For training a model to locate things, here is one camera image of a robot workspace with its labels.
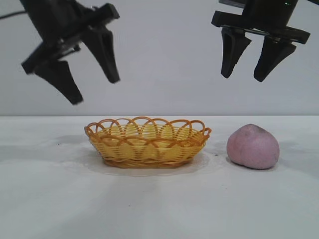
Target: cable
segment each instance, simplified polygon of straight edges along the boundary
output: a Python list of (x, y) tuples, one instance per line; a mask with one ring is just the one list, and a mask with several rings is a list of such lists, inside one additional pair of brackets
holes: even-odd
[(16, 12), (12, 12), (12, 13), (9, 13), (7, 15), (2, 15), (0, 16), (0, 20), (2, 19), (5, 19), (5, 18), (9, 18), (9, 17), (12, 17), (12, 16), (17, 16), (17, 15), (20, 15), (20, 14), (25, 14), (26, 11), (16, 11)]

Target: pink ball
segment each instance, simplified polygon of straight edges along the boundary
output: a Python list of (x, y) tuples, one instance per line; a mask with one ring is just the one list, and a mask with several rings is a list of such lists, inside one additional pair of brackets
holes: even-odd
[(227, 154), (236, 164), (254, 169), (268, 169), (278, 162), (280, 150), (271, 133), (257, 125), (248, 124), (229, 137)]

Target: white tabletop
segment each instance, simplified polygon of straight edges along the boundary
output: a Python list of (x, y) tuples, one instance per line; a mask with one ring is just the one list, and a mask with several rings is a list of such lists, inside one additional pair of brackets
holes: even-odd
[[(187, 117), (211, 139), (165, 170), (104, 165), (83, 130), (103, 118), (0, 118), (1, 239), (318, 238), (319, 117)], [(227, 160), (227, 138), (248, 123), (279, 141), (275, 168)]]

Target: basket weave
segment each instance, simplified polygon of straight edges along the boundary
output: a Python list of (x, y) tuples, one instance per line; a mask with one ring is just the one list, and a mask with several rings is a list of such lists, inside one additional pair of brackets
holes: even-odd
[[(194, 124), (201, 129), (194, 129)], [(105, 119), (84, 130), (104, 163), (120, 168), (180, 167), (205, 147), (212, 131), (199, 120), (148, 117)]]

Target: white backdrop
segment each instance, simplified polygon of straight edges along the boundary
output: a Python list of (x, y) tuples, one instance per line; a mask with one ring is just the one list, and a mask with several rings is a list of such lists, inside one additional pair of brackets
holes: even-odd
[[(101, 6), (105, 0), (81, 0)], [(253, 40), (230, 79), (220, 75), (221, 29), (215, 10), (241, 9), (217, 0), (113, 0), (110, 24), (121, 82), (112, 85), (90, 52), (67, 57), (84, 102), (72, 106), (20, 63), (41, 39), (26, 15), (0, 21), (0, 115), (318, 115), (319, 6), (300, 0), (289, 26), (309, 31), (307, 45), (259, 83), (253, 71), (263, 38)], [(0, 14), (22, 10), (0, 0)]]

